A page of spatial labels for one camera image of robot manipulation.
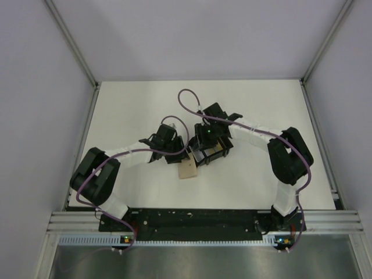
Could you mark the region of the beige card stack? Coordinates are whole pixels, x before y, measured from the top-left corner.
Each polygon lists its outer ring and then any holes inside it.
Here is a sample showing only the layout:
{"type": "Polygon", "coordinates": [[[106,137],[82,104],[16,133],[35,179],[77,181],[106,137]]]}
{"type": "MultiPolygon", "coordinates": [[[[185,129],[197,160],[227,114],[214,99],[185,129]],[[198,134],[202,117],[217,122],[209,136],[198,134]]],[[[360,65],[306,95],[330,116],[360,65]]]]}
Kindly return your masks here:
{"type": "Polygon", "coordinates": [[[178,177],[179,179],[194,178],[198,175],[198,169],[192,153],[188,154],[188,159],[183,159],[178,164],[178,177]]]}

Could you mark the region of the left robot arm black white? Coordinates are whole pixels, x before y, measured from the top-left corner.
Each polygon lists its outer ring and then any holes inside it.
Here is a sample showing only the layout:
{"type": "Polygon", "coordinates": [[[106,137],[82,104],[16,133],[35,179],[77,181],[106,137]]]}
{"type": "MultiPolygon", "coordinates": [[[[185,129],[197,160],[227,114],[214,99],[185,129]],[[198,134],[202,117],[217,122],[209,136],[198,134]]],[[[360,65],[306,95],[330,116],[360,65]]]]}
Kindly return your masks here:
{"type": "Polygon", "coordinates": [[[152,163],[164,157],[168,164],[180,163],[188,157],[182,136],[174,127],[161,124],[149,138],[124,148],[103,151],[93,147],[87,151],[70,179],[70,187],[77,192],[77,200],[98,208],[112,216],[118,230],[131,226],[129,207],[113,189],[120,170],[143,163],[152,163]]]}

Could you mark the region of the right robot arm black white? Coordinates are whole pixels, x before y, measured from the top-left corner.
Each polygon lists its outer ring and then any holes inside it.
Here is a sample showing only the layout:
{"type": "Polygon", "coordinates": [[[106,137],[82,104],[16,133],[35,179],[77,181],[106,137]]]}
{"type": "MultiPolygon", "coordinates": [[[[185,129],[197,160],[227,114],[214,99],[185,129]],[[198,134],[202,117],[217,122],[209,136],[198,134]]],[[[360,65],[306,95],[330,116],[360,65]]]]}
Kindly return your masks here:
{"type": "Polygon", "coordinates": [[[310,177],[314,163],[300,132],[290,127],[273,131],[260,125],[246,122],[242,115],[228,115],[218,103],[198,110],[201,123],[194,126],[195,136],[189,142],[194,158],[209,164],[217,156],[225,156],[231,149],[231,140],[247,142],[268,153],[271,169],[278,180],[277,193],[271,206],[271,226],[284,230],[292,224],[301,209],[297,182],[310,177]]]}

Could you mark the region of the black card holder box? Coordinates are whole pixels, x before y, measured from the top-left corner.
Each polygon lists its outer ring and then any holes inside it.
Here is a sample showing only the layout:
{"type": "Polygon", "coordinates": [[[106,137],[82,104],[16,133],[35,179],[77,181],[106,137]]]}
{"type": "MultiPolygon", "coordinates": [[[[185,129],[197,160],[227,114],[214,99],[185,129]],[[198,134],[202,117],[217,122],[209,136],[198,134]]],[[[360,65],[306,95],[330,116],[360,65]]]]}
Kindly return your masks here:
{"type": "Polygon", "coordinates": [[[192,153],[196,167],[200,167],[203,165],[209,165],[212,161],[216,159],[225,158],[230,153],[230,149],[234,147],[228,137],[218,138],[217,145],[215,145],[212,148],[205,149],[203,151],[196,151],[192,147],[194,142],[195,142],[195,137],[193,137],[190,140],[187,151],[192,153]]]}

